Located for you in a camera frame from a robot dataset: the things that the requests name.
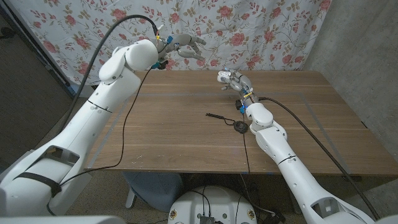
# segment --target pink rose pattern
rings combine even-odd
[[[43,48],[71,81],[80,83],[104,33],[131,14],[150,17],[157,26],[164,24],[165,34],[186,33],[207,42],[198,44],[205,60],[181,58],[172,52],[167,56],[167,70],[300,70],[331,0],[20,0],[12,4],[28,12],[23,18]],[[153,39],[151,30],[145,19],[120,24],[97,55],[87,82],[98,84],[98,71],[116,47]]]

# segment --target chair leg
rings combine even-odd
[[[136,201],[136,195],[131,189],[131,186],[129,185],[129,194],[127,195],[127,200],[126,200],[126,208],[132,208],[134,205],[134,202]]]

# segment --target gray wall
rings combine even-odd
[[[316,70],[398,162],[398,1],[333,0],[304,70]]]

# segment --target black strap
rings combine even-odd
[[[23,178],[28,178],[28,179],[32,179],[32,180],[37,180],[43,184],[48,185],[49,187],[51,187],[51,196],[55,197],[59,192],[62,191],[62,188],[60,186],[60,184],[58,184],[57,182],[55,182],[52,179],[49,179],[47,177],[44,177],[42,175],[39,174],[33,174],[30,172],[23,172],[21,174],[19,174],[16,178],[18,177],[23,177]]]

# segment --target robot finger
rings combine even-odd
[[[190,43],[190,46],[192,47],[192,49],[199,54],[199,48],[197,46],[197,44],[195,42]]]
[[[195,58],[197,60],[204,60],[205,58],[200,56],[200,54],[197,54],[195,52],[187,52],[184,50],[178,50],[178,55],[181,57],[185,57],[185,58]]]
[[[201,39],[199,37],[192,37],[191,38],[191,42],[196,42],[196,43],[199,43],[199,44],[206,45],[206,41],[204,41],[203,39]]]

